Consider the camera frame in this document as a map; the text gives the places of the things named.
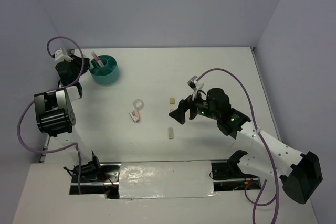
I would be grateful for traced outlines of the beige rectangular eraser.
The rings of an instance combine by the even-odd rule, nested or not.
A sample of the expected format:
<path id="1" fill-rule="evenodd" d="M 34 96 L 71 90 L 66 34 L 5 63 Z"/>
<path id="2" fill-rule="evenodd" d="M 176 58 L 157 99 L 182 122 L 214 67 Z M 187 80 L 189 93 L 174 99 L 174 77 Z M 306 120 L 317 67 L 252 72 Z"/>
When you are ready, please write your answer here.
<path id="1" fill-rule="evenodd" d="M 171 139 L 174 139 L 174 131 L 173 131 L 173 128 L 172 127 L 169 127 L 168 128 L 168 138 L 171 140 Z"/>

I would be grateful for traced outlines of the red pink pen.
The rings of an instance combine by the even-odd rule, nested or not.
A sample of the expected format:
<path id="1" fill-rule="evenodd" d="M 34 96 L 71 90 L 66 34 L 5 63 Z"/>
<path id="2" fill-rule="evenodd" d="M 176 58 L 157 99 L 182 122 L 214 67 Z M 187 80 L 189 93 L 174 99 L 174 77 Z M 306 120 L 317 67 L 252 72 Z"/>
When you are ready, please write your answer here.
<path id="1" fill-rule="evenodd" d="M 95 61 L 100 67 L 104 66 L 104 64 L 102 63 L 102 61 L 100 60 L 100 58 L 97 56 L 97 54 L 94 51 L 91 52 L 91 55 L 94 57 Z"/>

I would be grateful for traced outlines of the pink mini stapler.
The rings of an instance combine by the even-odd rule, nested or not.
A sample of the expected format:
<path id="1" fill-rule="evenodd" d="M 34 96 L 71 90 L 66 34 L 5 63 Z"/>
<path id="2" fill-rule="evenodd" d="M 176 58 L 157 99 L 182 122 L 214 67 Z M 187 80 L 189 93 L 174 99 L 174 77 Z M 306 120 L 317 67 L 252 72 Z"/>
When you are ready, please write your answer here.
<path id="1" fill-rule="evenodd" d="M 139 110 L 134 109 L 133 111 L 129 112 L 129 115 L 134 123 L 139 123 L 140 122 L 140 114 Z"/>

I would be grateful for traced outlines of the clear tape roll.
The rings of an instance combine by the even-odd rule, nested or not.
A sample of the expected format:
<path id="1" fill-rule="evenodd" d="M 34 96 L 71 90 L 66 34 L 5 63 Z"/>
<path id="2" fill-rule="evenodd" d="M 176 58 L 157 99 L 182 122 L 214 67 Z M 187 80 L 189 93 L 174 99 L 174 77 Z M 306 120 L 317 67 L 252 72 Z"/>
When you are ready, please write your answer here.
<path id="1" fill-rule="evenodd" d="M 133 102 L 133 106 L 136 110 L 141 110 L 144 107 L 144 102 L 141 99 L 136 99 Z"/>

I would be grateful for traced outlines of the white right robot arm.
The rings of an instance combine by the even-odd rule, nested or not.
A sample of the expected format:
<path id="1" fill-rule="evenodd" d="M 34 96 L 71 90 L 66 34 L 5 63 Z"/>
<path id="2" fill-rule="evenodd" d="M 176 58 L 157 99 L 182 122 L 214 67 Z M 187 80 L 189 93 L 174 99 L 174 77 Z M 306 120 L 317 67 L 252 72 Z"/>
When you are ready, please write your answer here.
<path id="1" fill-rule="evenodd" d="M 206 99 L 200 94 L 191 94 L 182 99 L 169 116 L 184 124 L 186 112 L 190 113 L 190 120 L 198 115 L 215 120 L 224 135 L 242 144 L 228 159 L 228 171 L 233 177 L 251 174 L 267 179 L 273 176 L 276 182 L 282 183 L 285 194 L 299 204 L 305 204 L 322 182 L 315 153 L 295 150 L 256 129 L 248 116 L 231 106 L 223 89 L 210 89 Z"/>

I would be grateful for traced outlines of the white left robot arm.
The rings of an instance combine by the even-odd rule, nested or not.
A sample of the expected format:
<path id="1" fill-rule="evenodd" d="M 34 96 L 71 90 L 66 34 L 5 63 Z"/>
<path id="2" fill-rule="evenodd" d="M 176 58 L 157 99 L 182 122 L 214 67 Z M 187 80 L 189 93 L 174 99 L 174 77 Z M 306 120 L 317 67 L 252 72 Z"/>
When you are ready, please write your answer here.
<path id="1" fill-rule="evenodd" d="M 72 101 L 82 98 L 83 91 L 79 82 L 73 83 L 90 67 L 88 58 L 81 58 L 58 49 L 54 55 L 55 69 L 60 77 L 58 88 L 34 95 L 36 121 L 39 130 L 54 137 L 63 147 L 68 148 L 74 161 L 69 174 L 81 182 L 96 182 L 103 174 L 103 169 L 94 152 L 85 145 L 75 128 L 76 116 Z"/>

